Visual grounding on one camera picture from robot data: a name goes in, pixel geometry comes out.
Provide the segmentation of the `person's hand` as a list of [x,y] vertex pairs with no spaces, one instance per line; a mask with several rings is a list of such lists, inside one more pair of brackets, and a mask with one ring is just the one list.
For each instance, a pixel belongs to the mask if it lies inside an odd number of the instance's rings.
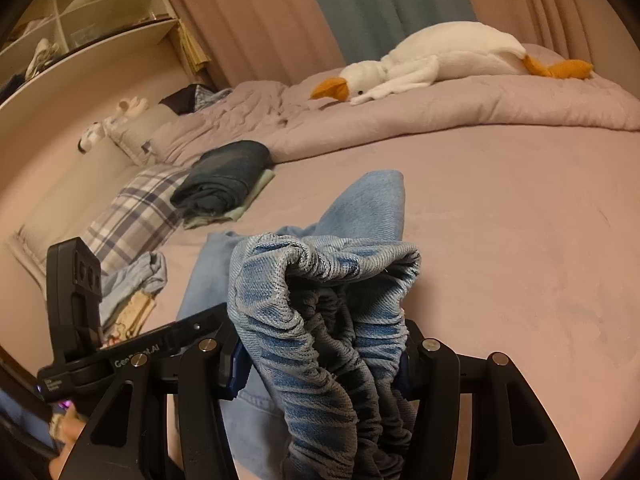
[[54,414],[50,422],[50,436],[62,444],[58,456],[49,463],[49,474],[53,480],[61,477],[63,468],[70,457],[70,452],[85,429],[86,418],[78,413],[74,404],[70,404],[64,414]]

